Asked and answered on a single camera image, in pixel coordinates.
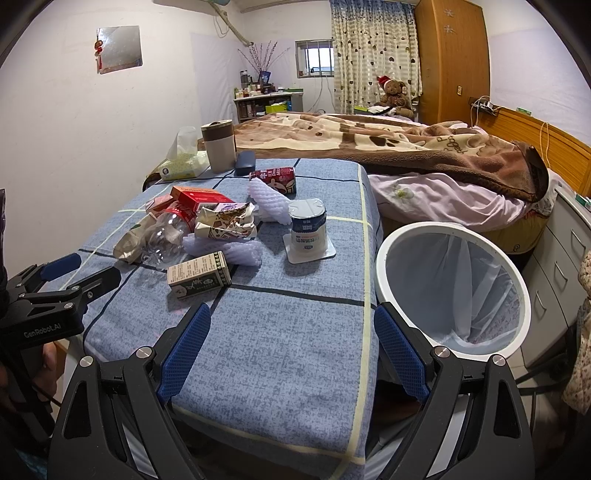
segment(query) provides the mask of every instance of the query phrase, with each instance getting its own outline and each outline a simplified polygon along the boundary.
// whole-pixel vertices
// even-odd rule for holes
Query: drawer
[[[558,195],[548,228],[563,246],[579,271],[585,252],[591,248],[591,231],[566,201]]]
[[[530,294],[531,324],[521,351],[525,366],[529,367],[564,335],[567,325],[558,299],[535,257],[525,266],[523,278]]]
[[[587,293],[579,283],[579,273],[566,251],[547,228],[534,250],[534,257],[554,290],[566,323],[572,325]]]

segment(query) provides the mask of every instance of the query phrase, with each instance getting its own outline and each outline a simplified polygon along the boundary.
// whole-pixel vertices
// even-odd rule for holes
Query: green box
[[[276,112],[287,112],[287,102],[280,103],[279,105],[267,105],[265,107],[266,113]]]

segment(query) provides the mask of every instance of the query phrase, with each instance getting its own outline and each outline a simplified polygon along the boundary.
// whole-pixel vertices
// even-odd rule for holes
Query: brown blanket
[[[258,158],[339,158],[368,173],[442,172],[508,197],[537,202],[548,170],[535,148],[509,143],[456,122],[430,127],[376,116],[272,113],[235,126],[238,150]]]

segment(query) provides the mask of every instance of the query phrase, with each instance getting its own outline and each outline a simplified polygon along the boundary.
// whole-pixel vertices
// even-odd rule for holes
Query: window
[[[295,47],[298,78],[335,76],[332,40],[297,41]]]

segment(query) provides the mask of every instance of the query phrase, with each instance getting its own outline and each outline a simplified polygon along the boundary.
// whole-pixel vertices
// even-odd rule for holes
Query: heart pattern curtain
[[[423,92],[417,26],[412,5],[383,0],[330,0],[335,52],[335,107],[353,113],[355,106],[379,102],[377,77],[387,75]]]

